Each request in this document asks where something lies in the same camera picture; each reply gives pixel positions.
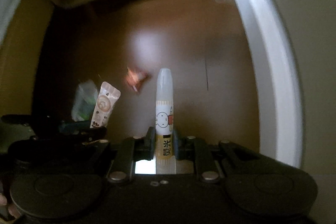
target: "yellow wall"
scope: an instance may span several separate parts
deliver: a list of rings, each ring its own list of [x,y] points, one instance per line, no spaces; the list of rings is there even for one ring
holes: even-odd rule
[[[30,114],[44,34],[53,13],[48,0],[21,0],[0,48],[0,116]]]

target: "circular cover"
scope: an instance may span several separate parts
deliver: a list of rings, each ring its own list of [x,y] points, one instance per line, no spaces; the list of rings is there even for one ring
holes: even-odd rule
[[[301,174],[231,174],[225,190],[243,210],[263,217],[306,214],[317,195],[317,186]]]
[[[56,220],[87,209],[100,195],[97,175],[22,175],[10,188],[19,210],[40,219]]]

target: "gray wall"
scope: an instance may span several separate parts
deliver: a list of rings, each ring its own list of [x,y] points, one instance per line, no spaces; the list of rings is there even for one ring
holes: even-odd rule
[[[336,188],[336,0],[274,2],[287,28],[301,81],[302,168],[314,176],[320,189],[312,216],[318,223],[332,224],[336,221],[336,190],[332,191]]]

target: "dark line on table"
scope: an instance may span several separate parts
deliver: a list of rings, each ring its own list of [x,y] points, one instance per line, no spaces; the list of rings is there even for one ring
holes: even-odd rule
[[[207,91],[209,91],[208,69],[207,69],[207,60],[206,59],[204,59],[204,63],[205,63],[205,76],[207,78]]]

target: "black chinese character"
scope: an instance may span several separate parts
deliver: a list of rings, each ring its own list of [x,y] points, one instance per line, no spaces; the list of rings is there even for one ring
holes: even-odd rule
[[[170,148],[164,148],[163,149],[163,155],[164,156],[169,156],[170,155]]]
[[[163,140],[163,147],[170,147],[170,141],[169,140]]]

